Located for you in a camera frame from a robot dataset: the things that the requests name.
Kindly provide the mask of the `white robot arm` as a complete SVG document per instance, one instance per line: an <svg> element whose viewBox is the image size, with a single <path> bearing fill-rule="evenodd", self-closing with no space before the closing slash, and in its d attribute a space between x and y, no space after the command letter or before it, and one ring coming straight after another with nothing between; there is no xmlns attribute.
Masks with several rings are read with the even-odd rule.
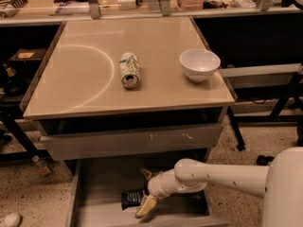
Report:
<svg viewBox="0 0 303 227"><path fill-rule="evenodd" d="M216 183L263 199L262 227L303 227L303 148L287 148L268 166L212 165L179 160L174 168L145 172L148 193L135 214L143 218L172 194L196 193Z"/></svg>

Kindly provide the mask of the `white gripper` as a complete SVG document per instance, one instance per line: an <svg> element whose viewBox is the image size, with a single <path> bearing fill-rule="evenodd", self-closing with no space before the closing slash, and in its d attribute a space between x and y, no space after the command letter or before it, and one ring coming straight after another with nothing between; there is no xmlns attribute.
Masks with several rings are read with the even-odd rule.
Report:
<svg viewBox="0 0 303 227"><path fill-rule="evenodd" d="M136 218L144 218L158 203L158 200L169 197L171 194L178 193L182 183L176 178L174 170L151 172L146 168L141 168L140 172L148 181L150 195L144 196L140 206L135 213Z"/></svg>

